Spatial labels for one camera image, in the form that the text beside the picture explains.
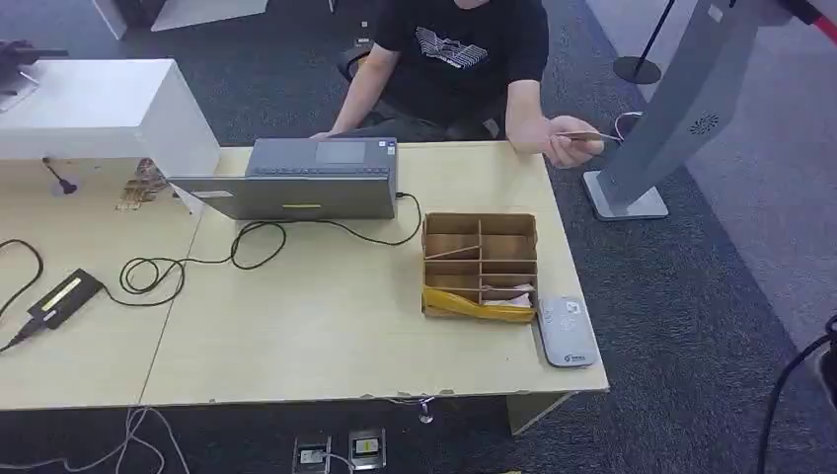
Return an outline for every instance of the hand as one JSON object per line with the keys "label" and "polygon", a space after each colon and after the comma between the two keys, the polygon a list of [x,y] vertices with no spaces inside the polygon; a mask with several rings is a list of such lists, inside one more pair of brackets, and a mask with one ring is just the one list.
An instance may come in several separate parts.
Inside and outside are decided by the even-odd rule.
{"label": "hand", "polygon": [[572,168],[582,165],[590,160],[593,155],[598,155],[604,150],[602,140],[582,141],[570,140],[565,136],[557,136],[556,133],[568,131],[598,131],[586,121],[570,117],[560,116],[549,120],[549,147],[545,147],[543,153],[547,155],[550,162],[559,168]]}
{"label": "hand", "polygon": [[332,131],[332,130],[329,130],[329,131],[321,131],[320,133],[314,133],[313,135],[311,135],[311,136],[310,136],[310,138],[311,138],[312,140],[325,140],[325,139],[327,139],[327,138],[329,138],[330,136],[335,135],[335,134],[337,134],[337,132],[336,132],[336,131]]}

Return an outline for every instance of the gray carpet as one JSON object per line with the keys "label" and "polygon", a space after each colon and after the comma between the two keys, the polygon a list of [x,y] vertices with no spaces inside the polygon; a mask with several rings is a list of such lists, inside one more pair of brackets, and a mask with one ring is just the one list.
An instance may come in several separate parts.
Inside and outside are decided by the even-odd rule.
{"label": "gray carpet", "polygon": [[[31,20],[10,24],[9,9],[0,31],[14,27],[13,36],[41,36],[43,45],[72,38],[76,56],[176,57],[219,139],[236,143],[330,126],[344,85],[328,58],[360,34],[367,17],[357,12],[368,3],[343,0],[332,18],[320,2],[272,0],[261,17],[131,32],[117,46],[80,38],[66,19],[62,32]],[[637,90],[612,76],[614,51],[583,0],[546,3],[552,34],[546,111],[606,127],[619,112],[641,110]],[[393,473],[752,472],[766,395],[794,353],[785,330],[686,171],[660,186],[671,217],[609,224],[593,218],[580,173],[551,170],[551,177],[611,393],[575,397],[518,439],[507,435],[498,398],[439,402],[429,426],[412,410],[378,402],[166,410],[192,472],[289,472],[292,434],[337,435],[364,425],[388,429]],[[817,384],[805,371],[791,379],[774,429],[771,472],[837,471],[837,423]],[[121,417],[120,410],[0,414],[0,459],[55,453],[90,459],[119,436]],[[149,424],[147,437],[165,445],[159,426]],[[166,452],[174,461],[173,450]],[[153,472],[152,466],[153,457],[137,448],[124,472]],[[172,463],[166,472],[180,470]]]}

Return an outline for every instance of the cardboard compartment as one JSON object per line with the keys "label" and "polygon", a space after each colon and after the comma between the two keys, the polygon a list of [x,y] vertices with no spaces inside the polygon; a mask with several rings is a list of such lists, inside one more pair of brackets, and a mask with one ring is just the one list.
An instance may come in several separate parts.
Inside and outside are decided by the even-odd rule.
{"label": "cardboard compartment", "polygon": [[538,264],[535,260],[529,261],[482,261],[483,275],[508,275],[508,274],[522,274],[522,275],[537,275]]}
{"label": "cardboard compartment", "polygon": [[477,262],[427,262],[424,285],[480,302],[480,264]]}
{"label": "cardboard compartment", "polygon": [[427,260],[477,260],[480,258],[480,236],[477,234],[427,234],[424,237]]}
{"label": "cardboard compartment", "polygon": [[[428,290],[422,299],[425,315],[509,322],[527,322],[534,317],[538,269],[533,215],[431,213],[424,219],[421,237],[424,285],[477,303],[466,308],[468,304],[461,300],[457,303],[444,293]],[[521,284],[531,284],[534,289],[515,289]],[[483,306],[487,300],[509,300],[526,293],[530,294],[531,310]],[[423,304],[426,300],[436,306]]]}
{"label": "cardboard compartment", "polygon": [[537,277],[534,275],[481,275],[480,282],[480,287],[514,288],[526,283],[537,287]]}
{"label": "cardboard compartment", "polygon": [[525,235],[483,235],[483,260],[534,260],[534,238]]}
{"label": "cardboard compartment", "polygon": [[480,214],[483,235],[524,235],[535,237],[535,216],[532,214]]}
{"label": "cardboard compartment", "polygon": [[434,212],[424,217],[424,234],[471,234],[480,233],[479,214],[456,214]]}
{"label": "cardboard compartment", "polygon": [[509,299],[514,299],[521,294],[529,293],[531,296],[529,297],[529,301],[534,301],[534,291],[520,291],[517,289],[484,289],[481,292],[481,302],[482,301],[507,301]]}

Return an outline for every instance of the floor socket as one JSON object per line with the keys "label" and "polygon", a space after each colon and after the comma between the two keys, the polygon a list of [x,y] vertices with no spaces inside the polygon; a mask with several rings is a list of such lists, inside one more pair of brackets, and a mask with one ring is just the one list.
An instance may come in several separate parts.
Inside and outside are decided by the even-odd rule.
{"label": "floor socket", "polygon": [[327,434],[298,436],[293,441],[294,474],[329,474],[332,437]]}
{"label": "floor socket", "polygon": [[387,465],[384,429],[358,430],[348,434],[348,457],[355,471],[381,469]]}

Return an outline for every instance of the graphic print on t-shirt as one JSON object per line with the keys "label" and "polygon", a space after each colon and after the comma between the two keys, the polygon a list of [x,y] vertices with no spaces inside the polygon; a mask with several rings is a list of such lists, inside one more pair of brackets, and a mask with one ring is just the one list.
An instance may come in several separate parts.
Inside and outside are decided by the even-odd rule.
{"label": "graphic print on t-shirt", "polygon": [[416,38],[425,56],[441,59],[457,69],[474,66],[489,57],[488,51],[475,44],[466,46],[455,39],[440,38],[427,28],[416,27]]}

